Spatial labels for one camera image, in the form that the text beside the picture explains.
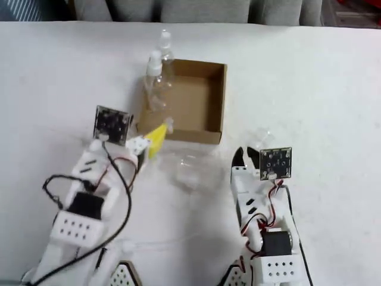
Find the white 3d-printed part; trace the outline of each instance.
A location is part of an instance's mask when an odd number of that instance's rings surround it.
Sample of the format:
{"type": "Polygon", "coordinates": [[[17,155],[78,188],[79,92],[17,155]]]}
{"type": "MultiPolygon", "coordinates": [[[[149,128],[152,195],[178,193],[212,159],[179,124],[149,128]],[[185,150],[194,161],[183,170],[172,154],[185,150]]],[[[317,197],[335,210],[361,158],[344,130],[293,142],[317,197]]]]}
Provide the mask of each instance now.
{"type": "Polygon", "coordinates": [[[248,286],[246,283],[245,273],[242,272],[240,267],[232,267],[224,284],[224,286],[248,286]]]}
{"type": "Polygon", "coordinates": [[[126,265],[119,264],[108,286],[138,286],[132,279],[132,275],[126,265]]]}
{"type": "Polygon", "coordinates": [[[131,150],[132,154],[138,156],[149,146],[149,144],[150,140],[139,136],[129,140],[127,142],[127,147],[131,150]]]}
{"type": "Polygon", "coordinates": [[[58,213],[50,236],[78,247],[93,248],[101,240],[103,230],[104,223],[100,220],[62,210],[58,213]]]}
{"type": "Polygon", "coordinates": [[[257,283],[284,283],[301,280],[301,256],[264,256],[252,262],[257,283]]]}

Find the bottle cap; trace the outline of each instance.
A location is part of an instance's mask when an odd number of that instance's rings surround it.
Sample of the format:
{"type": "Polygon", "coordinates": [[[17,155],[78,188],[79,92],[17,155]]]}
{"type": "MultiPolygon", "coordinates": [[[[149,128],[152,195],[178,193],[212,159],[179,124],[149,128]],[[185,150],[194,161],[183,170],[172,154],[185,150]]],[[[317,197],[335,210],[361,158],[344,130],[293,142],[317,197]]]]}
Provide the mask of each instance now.
{"type": "Polygon", "coordinates": [[[163,55],[168,54],[171,50],[171,33],[163,30],[159,40],[159,48],[163,55]]]}

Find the gray couch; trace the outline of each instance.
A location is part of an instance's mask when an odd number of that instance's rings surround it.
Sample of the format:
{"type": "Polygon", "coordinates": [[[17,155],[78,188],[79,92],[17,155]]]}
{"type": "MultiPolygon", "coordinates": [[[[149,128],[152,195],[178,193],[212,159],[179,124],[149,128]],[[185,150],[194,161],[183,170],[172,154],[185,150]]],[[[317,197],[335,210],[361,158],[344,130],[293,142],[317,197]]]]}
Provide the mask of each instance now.
{"type": "Polygon", "coordinates": [[[75,0],[87,21],[320,26],[322,0],[75,0]]]}

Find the red wire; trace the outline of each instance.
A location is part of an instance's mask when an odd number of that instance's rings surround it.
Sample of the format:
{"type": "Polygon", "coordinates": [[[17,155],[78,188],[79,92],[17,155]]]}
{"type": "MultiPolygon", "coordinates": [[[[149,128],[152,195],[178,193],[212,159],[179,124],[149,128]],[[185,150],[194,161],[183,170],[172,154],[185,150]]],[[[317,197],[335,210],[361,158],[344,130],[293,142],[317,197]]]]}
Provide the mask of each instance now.
{"type": "MultiPolygon", "coordinates": [[[[113,160],[113,162],[115,162],[116,160],[123,160],[123,161],[126,161],[126,162],[130,162],[132,165],[134,165],[134,167],[135,167],[135,172],[134,172],[134,175],[133,175],[133,177],[132,177],[131,183],[130,183],[130,185],[129,185],[129,188],[130,188],[130,187],[132,186],[132,184],[133,184],[133,181],[135,180],[135,177],[136,177],[136,174],[137,174],[137,172],[138,172],[138,169],[136,168],[134,162],[132,162],[132,160],[130,160],[130,159],[127,159],[127,158],[124,158],[124,157],[116,157],[116,158],[113,160]]],[[[103,180],[104,176],[107,174],[107,172],[108,172],[108,168],[110,167],[110,165],[111,165],[111,164],[109,164],[109,165],[107,166],[107,168],[104,170],[103,174],[99,177],[99,179],[98,179],[98,183],[96,184],[96,187],[99,187],[99,184],[100,184],[101,181],[103,180]]]]}
{"type": "Polygon", "coordinates": [[[232,266],[237,266],[243,273],[246,273],[245,264],[243,263],[243,256],[239,256],[240,264],[232,264],[232,266]]]}
{"type": "Polygon", "coordinates": [[[256,213],[255,215],[253,215],[252,217],[250,217],[249,221],[243,226],[243,228],[242,228],[242,230],[241,230],[241,235],[244,235],[244,234],[245,234],[245,232],[247,231],[247,228],[248,228],[248,226],[249,226],[251,220],[253,220],[253,218],[255,218],[256,216],[259,216],[259,215],[261,215],[261,216],[263,216],[263,217],[265,218],[265,220],[266,220],[266,225],[267,225],[267,218],[265,217],[265,215],[262,214],[262,213],[256,213]]]}
{"type": "Polygon", "coordinates": [[[271,193],[275,189],[279,189],[279,186],[281,186],[282,184],[283,184],[283,180],[278,181],[278,183],[274,187],[272,187],[271,190],[268,192],[268,199],[270,200],[270,207],[271,207],[271,212],[273,215],[273,221],[267,225],[267,227],[269,227],[269,228],[272,228],[275,224],[275,221],[276,221],[275,208],[274,208],[273,202],[271,200],[271,193]]]}

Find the yellow object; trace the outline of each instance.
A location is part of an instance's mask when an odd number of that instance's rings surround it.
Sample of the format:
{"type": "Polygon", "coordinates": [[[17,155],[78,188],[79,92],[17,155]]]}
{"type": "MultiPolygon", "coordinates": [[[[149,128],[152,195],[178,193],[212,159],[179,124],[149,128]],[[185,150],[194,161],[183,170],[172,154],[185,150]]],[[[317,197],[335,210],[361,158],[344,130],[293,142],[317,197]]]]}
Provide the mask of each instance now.
{"type": "Polygon", "coordinates": [[[166,120],[162,125],[157,127],[155,130],[151,131],[149,134],[145,135],[144,138],[149,139],[151,144],[148,150],[148,158],[155,157],[156,153],[159,152],[161,146],[163,146],[164,138],[167,131],[171,131],[172,125],[170,120],[166,120]]]}

